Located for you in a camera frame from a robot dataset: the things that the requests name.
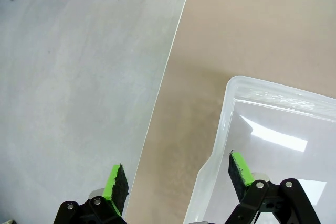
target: white plastic tray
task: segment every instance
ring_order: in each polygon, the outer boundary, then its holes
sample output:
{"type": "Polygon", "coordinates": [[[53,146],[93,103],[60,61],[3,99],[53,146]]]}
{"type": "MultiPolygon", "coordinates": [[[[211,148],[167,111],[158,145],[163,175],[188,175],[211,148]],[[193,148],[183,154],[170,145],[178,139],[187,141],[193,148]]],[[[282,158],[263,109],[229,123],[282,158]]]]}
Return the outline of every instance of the white plastic tray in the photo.
{"type": "MultiPolygon", "coordinates": [[[[231,150],[251,172],[279,184],[300,180],[321,223],[336,223],[336,100],[253,79],[233,77],[226,87],[213,152],[198,172],[184,224],[225,223],[238,199],[228,175],[231,150]]],[[[261,214],[258,224],[278,224],[261,214]]]]}

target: beige surface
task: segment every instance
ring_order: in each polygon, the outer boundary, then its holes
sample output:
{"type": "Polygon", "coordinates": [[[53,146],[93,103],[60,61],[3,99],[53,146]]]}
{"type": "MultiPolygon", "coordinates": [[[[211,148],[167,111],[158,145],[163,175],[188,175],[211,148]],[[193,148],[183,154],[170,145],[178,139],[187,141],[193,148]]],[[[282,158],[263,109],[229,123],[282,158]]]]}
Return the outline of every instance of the beige surface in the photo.
{"type": "Polygon", "coordinates": [[[336,98],[336,0],[187,0],[126,220],[182,223],[235,75],[336,98]]]}

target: silver screw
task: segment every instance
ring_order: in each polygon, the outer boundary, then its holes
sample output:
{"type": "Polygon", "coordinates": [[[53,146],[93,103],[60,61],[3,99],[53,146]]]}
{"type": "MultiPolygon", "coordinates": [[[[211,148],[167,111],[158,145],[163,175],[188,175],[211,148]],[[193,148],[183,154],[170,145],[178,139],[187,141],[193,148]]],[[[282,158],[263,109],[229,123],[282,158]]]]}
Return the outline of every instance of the silver screw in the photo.
{"type": "Polygon", "coordinates": [[[292,186],[293,186],[293,183],[292,183],[291,181],[287,181],[287,182],[285,183],[285,185],[286,185],[287,187],[292,187],[292,186]]]}
{"type": "Polygon", "coordinates": [[[257,188],[263,188],[264,187],[264,183],[263,182],[258,182],[256,184],[257,188]]]}
{"type": "Polygon", "coordinates": [[[74,205],[73,205],[72,203],[70,203],[70,204],[68,205],[68,209],[69,209],[69,210],[71,210],[73,207],[74,207],[74,205]]]}
{"type": "Polygon", "coordinates": [[[94,203],[95,205],[99,205],[99,204],[101,203],[101,200],[100,200],[100,199],[95,199],[95,200],[93,201],[93,203],[94,203]]]}

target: white edge line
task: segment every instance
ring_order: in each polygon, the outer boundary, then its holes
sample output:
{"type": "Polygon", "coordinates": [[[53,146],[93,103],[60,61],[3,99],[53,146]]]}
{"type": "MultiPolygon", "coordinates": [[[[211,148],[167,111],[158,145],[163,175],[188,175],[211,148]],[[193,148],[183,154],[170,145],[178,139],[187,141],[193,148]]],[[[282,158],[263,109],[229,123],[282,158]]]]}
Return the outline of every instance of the white edge line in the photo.
{"type": "Polygon", "coordinates": [[[131,200],[131,194],[132,194],[132,190],[133,190],[133,185],[134,185],[134,182],[135,182],[136,174],[138,173],[138,168],[139,168],[139,164],[140,164],[140,160],[141,160],[141,156],[142,156],[143,147],[144,147],[145,142],[146,142],[149,126],[151,125],[151,121],[152,121],[152,117],[153,117],[153,113],[154,113],[154,109],[155,109],[155,105],[156,105],[156,101],[158,100],[158,96],[159,96],[159,92],[160,92],[160,89],[161,89],[162,80],[163,80],[163,77],[164,77],[164,73],[166,72],[166,68],[167,68],[167,64],[168,64],[168,61],[169,61],[170,53],[171,53],[173,45],[174,45],[176,33],[177,33],[178,28],[179,28],[178,26],[180,25],[180,21],[181,21],[181,17],[182,17],[182,14],[183,14],[183,10],[184,10],[184,6],[185,6],[185,2],[186,1],[187,0],[184,0],[183,7],[182,7],[182,10],[181,10],[181,14],[180,14],[180,18],[179,18],[179,21],[177,22],[176,31],[175,31],[175,34],[174,34],[174,37],[173,37],[172,45],[170,46],[168,58],[167,58],[167,61],[166,61],[166,66],[164,67],[164,70],[163,70],[163,74],[162,74],[159,90],[157,91],[158,93],[156,94],[155,103],[154,103],[154,107],[153,107],[153,110],[152,110],[151,118],[149,120],[147,131],[146,131],[146,136],[145,136],[145,139],[143,141],[143,145],[142,145],[142,149],[141,149],[141,154],[140,154],[140,159],[139,159],[139,162],[138,162],[138,166],[136,167],[135,177],[134,177],[134,180],[133,180],[133,183],[132,183],[132,187],[131,187],[131,191],[130,191],[130,197],[128,199],[127,206],[125,207],[125,213],[123,214],[123,216],[124,215],[126,216],[126,214],[127,214],[127,208],[128,208],[128,204],[129,204],[129,202],[131,200]]]}

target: green plastic strip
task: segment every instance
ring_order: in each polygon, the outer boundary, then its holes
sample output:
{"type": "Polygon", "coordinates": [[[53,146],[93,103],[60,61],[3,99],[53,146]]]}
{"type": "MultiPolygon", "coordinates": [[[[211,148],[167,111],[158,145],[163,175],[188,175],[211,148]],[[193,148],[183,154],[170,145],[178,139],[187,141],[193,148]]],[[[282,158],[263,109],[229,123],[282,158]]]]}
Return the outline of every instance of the green plastic strip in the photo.
{"type": "Polygon", "coordinates": [[[112,201],[113,186],[116,183],[115,178],[117,177],[119,168],[120,168],[120,164],[119,165],[114,165],[114,167],[112,168],[110,177],[107,180],[107,183],[106,183],[105,189],[103,191],[102,197],[104,197],[106,200],[108,200],[112,203],[115,211],[120,216],[121,214],[120,214],[119,210],[117,209],[114,202],[112,201]]]}
{"type": "Polygon", "coordinates": [[[249,186],[253,183],[255,180],[252,173],[250,172],[243,156],[241,155],[240,152],[232,152],[232,157],[239,169],[239,173],[241,178],[244,181],[245,186],[249,186]]]}

